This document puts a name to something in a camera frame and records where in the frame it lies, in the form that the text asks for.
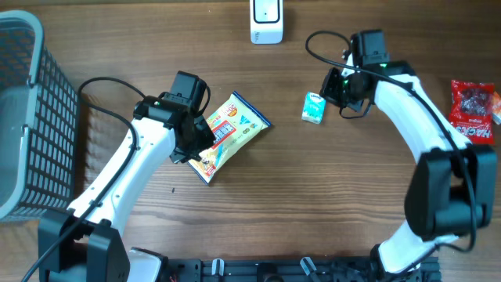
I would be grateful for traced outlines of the teal tissue pack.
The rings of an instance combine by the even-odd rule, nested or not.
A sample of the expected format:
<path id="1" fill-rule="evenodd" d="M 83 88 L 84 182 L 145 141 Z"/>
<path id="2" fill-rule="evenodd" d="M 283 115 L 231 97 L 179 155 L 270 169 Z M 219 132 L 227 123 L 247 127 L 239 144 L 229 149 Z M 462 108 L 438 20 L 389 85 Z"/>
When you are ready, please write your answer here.
<path id="1" fill-rule="evenodd" d="M 320 124 L 326 107 L 326 100 L 319 94 L 308 92 L 305 96 L 301 119 L 314 124 Z"/>

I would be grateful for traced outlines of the cream snack bag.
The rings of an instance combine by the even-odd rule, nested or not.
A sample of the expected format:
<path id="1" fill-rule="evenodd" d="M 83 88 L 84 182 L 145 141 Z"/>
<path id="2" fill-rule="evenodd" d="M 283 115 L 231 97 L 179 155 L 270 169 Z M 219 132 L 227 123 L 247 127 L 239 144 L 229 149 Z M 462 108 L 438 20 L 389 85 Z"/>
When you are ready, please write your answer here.
<path id="1" fill-rule="evenodd" d="M 207 123 L 214 134 L 214 144 L 200 153 L 201 161 L 189 161 L 189 166 L 206 185 L 228 159 L 272 125 L 236 91 L 207 119 Z"/>

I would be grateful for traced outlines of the red snack packet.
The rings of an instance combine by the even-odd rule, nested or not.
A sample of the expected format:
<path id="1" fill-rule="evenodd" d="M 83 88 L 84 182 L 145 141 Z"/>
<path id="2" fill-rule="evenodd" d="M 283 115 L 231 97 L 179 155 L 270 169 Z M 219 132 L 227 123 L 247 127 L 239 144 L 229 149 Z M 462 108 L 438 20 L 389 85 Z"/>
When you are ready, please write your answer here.
<path id="1" fill-rule="evenodd" d="M 451 81 L 449 122 L 474 144 L 494 144 L 492 132 L 493 83 Z"/>

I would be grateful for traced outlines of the orange small box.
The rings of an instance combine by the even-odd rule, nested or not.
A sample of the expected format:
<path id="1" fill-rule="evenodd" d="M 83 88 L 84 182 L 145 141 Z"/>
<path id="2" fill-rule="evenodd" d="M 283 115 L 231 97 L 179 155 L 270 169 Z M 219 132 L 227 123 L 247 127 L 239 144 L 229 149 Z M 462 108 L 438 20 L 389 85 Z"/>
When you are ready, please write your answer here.
<path id="1" fill-rule="evenodd" d="M 501 124 L 501 97 L 497 92 L 492 96 L 492 120 L 497 124 Z"/>

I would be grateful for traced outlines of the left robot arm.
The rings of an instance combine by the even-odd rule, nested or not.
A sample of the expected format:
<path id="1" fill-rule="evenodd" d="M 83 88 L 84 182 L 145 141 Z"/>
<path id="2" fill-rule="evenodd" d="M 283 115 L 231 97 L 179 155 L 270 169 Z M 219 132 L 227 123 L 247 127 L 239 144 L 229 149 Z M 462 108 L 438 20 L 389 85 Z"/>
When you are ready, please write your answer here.
<path id="1" fill-rule="evenodd" d="M 171 281 L 168 257 L 141 248 L 126 250 L 123 233 L 150 177 L 170 159 L 198 161 L 215 137 L 204 119 L 211 90 L 179 71 L 171 89 L 135 105 L 128 132 L 91 186 L 66 211 L 48 211 L 38 224 L 41 281 Z"/>

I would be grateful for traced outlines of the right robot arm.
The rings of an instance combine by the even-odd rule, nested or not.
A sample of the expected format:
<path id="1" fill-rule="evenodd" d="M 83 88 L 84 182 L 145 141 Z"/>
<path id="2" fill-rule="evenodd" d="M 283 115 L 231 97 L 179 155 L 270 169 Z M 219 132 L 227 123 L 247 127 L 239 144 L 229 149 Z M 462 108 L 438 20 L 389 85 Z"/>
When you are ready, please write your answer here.
<path id="1" fill-rule="evenodd" d="M 414 69 L 390 59 L 383 31 L 360 31 L 345 42 L 342 62 L 328 62 L 321 97 L 340 111 L 353 110 L 353 119 L 377 107 L 416 162 L 405 196 L 405 221 L 372 250 L 374 277 L 407 277 L 441 248 L 471 251 L 478 230 L 492 218 L 496 152 L 472 143 L 445 119 Z"/>

